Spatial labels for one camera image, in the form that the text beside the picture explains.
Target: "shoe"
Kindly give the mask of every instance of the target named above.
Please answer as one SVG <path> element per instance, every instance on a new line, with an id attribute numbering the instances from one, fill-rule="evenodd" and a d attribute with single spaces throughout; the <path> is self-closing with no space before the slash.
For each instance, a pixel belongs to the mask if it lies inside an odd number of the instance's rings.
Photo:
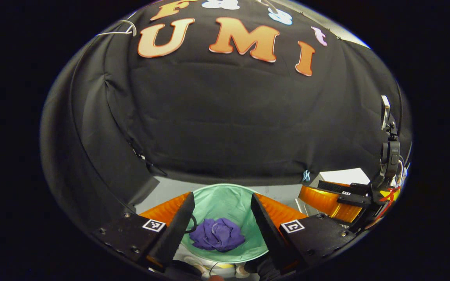
<path id="1" fill-rule="evenodd" d="M 248 278 L 250 276 L 250 273 L 244 269 L 245 263 L 238 263 L 236 264 L 236 278 L 237 279 L 243 279 Z"/>
<path id="2" fill-rule="evenodd" d="M 186 263 L 188 263 L 189 265 L 192 265 L 193 267 L 195 267 L 196 269 L 198 269 L 201 274 L 202 277 L 204 278 L 209 278 L 209 272 L 206 269 L 206 267 L 204 267 L 204 265 L 202 265 L 202 263 L 200 262 L 200 260 L 198 260 L 197 258 L 194 258 L 193 256 L 186 256 L 184 258 L 184 261 Z"/>

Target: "green laundry basket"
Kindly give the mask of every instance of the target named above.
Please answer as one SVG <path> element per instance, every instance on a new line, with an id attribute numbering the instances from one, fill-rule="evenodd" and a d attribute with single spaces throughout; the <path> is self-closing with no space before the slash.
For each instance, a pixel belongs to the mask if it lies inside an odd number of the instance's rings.
<path id="1" fill-rule="evenodd" d="M 202 224 L 204 219 L 225 217 L 241 228 L 245 242 L 226 253 L 220 253 L 217 250 L 208 251 L 192 246 L 194 241 L 189 234 L 185 234 L 182 239 L 185 248 L 199 258 L 219 263 L 243 263 L 266 254 L 268 249 L 250 208 L 254 192 L 247 187 L 228 183 L 210 185 L 194 191 L 193 215 L 197 224 Z M 193 222 L 190 221 L 187 229 L 192 226 Z"/>

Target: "crumpled cloth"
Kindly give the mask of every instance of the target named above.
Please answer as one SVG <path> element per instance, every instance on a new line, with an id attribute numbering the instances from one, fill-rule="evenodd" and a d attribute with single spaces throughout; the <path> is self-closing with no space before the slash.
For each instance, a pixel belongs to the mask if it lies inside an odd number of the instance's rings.
<path id="1" fill-rule="evenodd" d="M 194 247 L 205 250 L 218 250 L 222 253 L 235 249 L 244 243 L 241 228 L 222 217 L 221 219 L 205 219 L 195 231 L 190 233 Z"/>

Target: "orange letter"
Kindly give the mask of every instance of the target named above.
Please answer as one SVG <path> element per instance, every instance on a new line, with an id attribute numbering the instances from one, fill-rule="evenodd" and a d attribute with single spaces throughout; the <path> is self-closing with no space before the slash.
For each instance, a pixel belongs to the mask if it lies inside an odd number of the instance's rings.
<path id="1" fill-rule="evenodd" d="M 141 37 L 138 43 L 138 54 L 143 57 L 162 57 L 163 55 L 173 53 L 184 42 L 187 27 L 194 21 L 195 19 L 193 18 L 183 18 L 178 21 L 173 21 L 171 23 L 171 26 L 175 27 L 173 35 L 170 41 L 162 46 L 156 46 L 154 42 L 157 33 L 164 27 L 164 23 L 145 28 L 140 31 Z"/>
<path id="2" fill-rule="evenodd" d="M 296 71 L 306 76 L 312 76 L 312 55 L 316 50 L 305 42 L 298 41 L 298 45 L 300 45 L 302 50 L 300 51 L 300 61 L 296 65 Z"/>
<path id="3" fill-rule="evenodd" d="M 216 43 L 209 46 L 211 52 L 232 53 L 234 51 L 230 45 L 230 38 L 232 38 L 241 55 L 244 55 L 256 43 L 255 48 L 250 52 L 251 56 L 265 62 L 275 62 L 273 45 L 275 37 L 279 35 L 278 30 L 261 25 L 249 33 L 243 23 L 236 18 L 217 18 L 216 22 L 220 23 L 220 32 Z"/>
<path id="4" fill-rule="evenodd" d="M 162 5 L 161 7 L 159 7 L 159 12 L 153 16 L 150 20 L 151 21 L 155 21 L 158 20 L 160 18 L 164 18 L 165 16 L 171 16 L 172 14 L 178 14 L 178 10 L 179 9 L 183 9 L 185 7 L 187 7 L 189 5 L 189 2 L 194 2 L 197 0 L 180 0 L 180 1 L 176 1 L 176 2 L 172 2 L 166 5 Z"/>

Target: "white sneaker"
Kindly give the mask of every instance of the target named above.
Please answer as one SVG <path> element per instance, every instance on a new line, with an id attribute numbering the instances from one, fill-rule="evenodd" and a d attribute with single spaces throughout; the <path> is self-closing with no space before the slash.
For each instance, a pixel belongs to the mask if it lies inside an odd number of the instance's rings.
<path id="1" fill-rule="evenodd" d="M 236 264 L 236 278 L 237 279 L 243 279 L 248 278 L 250 276 L 250 273 L 246 271 L 244 268 L 245 263 L 237 263 Z"/>
<path id="2" fill-rule="evenodd" d="M 186 256 L 184 258 L 184 261 L 186 263 L 188 263 L 189 265 L 192 265 L 193 267 L 198 269 L 200 271 L 200 273 L 202 274 L 202 277 L 209 278 L 209 272 L 206 269 L 206 267 L 204 267 L 204 265 L 202 265 L 200 260 L 198 260 L 197 258 L 194 258 L 193 256 Z"/>

